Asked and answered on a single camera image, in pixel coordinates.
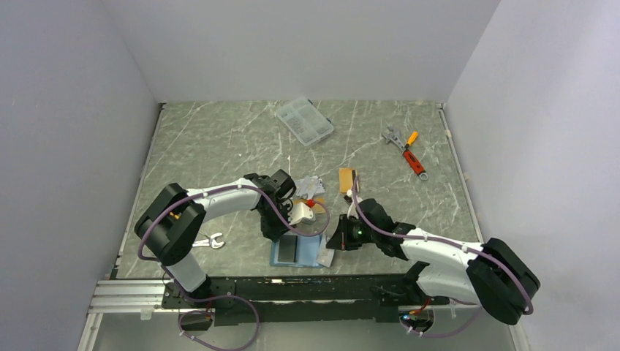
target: paper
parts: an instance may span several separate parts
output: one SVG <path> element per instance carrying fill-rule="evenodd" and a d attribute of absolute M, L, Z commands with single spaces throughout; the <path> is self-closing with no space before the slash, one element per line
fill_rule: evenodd
<path fill-rule="evenodd" d="M 325 267 L 331 267 L 333 261 L 334 250 L 325 247 L 328 243 L 327 234 L 322 234 L 321 245 L 319 246 L 319 253 L 317 254 L 317 263 Z"/>
<path fill-rule="evenodd" d="M 325 193 L 325 185 L 317 175 L 312 177 L 308 175 L 304 179 L 295 181 L 295 186 L 297 187 L 295 195 L 302 199 L 312 199 L 315 195 Z"/>

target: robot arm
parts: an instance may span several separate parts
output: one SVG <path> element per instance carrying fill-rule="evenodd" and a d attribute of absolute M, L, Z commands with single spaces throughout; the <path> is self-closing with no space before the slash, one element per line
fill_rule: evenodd
<path fill-rule="evenodd" d="M 514 325 L 525 312 L 526 302 L 507 274 L 491 261 L 470 252 L 484 252 L 506 265 L 530 298 L 540 287 L 538 278 L 503 241 L 492 238 L 486 244 L 467 243 L 427 233 L 412 224 L 393 222 L 375 199 L 358 198 L 364 216 L 381 230 L 417 238 L 441 238 L 456 247 L 434 240 L 405 240 L 378 233 L 354 211 L 339 218 L 338 228 L 327 243 L 329 249 L 355 250 L 373 243 L 390 257 L 411 260 L 402 290 L 418 301 L 427 297 L 448 297 L 480 304 L 500 322 Z"/>
<path fill-rule="evenodd" d="M 192 298 L 208 298 L 212 295 L 211 280 L 190 252 L 203 222 L 236 211 L 257 210 L 263 236 L 275 242 L 288 231 L 264 197 L 242 186 L 262 190 L 276 204 L 280 215 L 287 217 L 292 207 L 288 200 L 295 192 L 295 182 L 286 172 L 278 170 L 271 177 L 252 173 L 224 186 L 206 189 L 183 189 L 177 183 L 169 184 L 135 225 L 134 231 L 142 238 L 155 219 L 170 205 L 185 197 L 208 194 L 175 208 L 156 225 L 145 243 Z"/>

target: red handle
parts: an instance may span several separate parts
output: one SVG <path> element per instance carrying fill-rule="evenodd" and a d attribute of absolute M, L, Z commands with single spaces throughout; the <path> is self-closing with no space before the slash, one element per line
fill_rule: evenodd
<path fill-rule="evenodd" d="M 411 166 L 411 168 L 413 169 L 415 174 L 417 174 L 419 176 L 420 173 L 425 172 L 424 167 L 422 167 L 422 164 L 420 163 L 420 161 L 418 161 L 417 158 L 415 156 L 413 156 L 411 151 L 406 150 L 403 153 L 403 156 L 405 156 L 405 159 L 407 160 L 407 163 L 409 163 L 409 166 Z"/>

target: adjustable wrench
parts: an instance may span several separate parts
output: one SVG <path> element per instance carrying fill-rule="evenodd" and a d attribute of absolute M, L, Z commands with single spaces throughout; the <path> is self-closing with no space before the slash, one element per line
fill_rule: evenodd
<path fill-rule="evenodd" d="M 383 132 L 381 132 L 381 136 L 385 138 L 386 144 L 392 142 L 398 147 L 404 158 L 407 160 L 407 163 L 409 163 L 409 166 L 413 169 L 415 174 L 420 177 L 421 180 L 428 180 L 428 174 L 424 170 L 424 167 L 422 167 L 420 161 L 415 156 L 413 156 L 413 153 L 409 151 L 403 143 L 401 139 L 401 131 L 398 130 L 398 128 L 388 127 Z"/>

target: wrench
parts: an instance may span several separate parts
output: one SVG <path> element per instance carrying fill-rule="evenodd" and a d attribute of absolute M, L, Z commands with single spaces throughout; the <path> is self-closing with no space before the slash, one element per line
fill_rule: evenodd
<path fill-rule="evenodd" d="M 409 163 L 409 166 L 413 169 L 415 174 L 417 174 L 417 176 L 421 180 L 428 180 L 428 174 L 424 170 L 424 167 L 422 167 L 420 161 L 415 156 L 413 156 L 413 153 L 409 151 L 403 143 L 401 139 L 401 131 L 398 130 L 398 128 L 392 128 L 388 126 L 383 132 L 381 132 L 381 136 L 385 138 L 386 144 L 389 144 L 391 142 L 394 143 L 396 147 L 398 147 L 398 149 L 403 154 L 403 157 L 407 160 L 407 163 Z"/>
<path fill-rule="evenodd" d="M 219 249 L 225 244 L 224 241 L 222 242 L 216 241 L 216 238 L 219 238 L 220 236 L 222 236 L 221 233 L 215 233 L 204 240 L 195 241 L 192 244 L 192 247 L 206 246 L 206 247 L 211 247 L 212 249 Z"/>

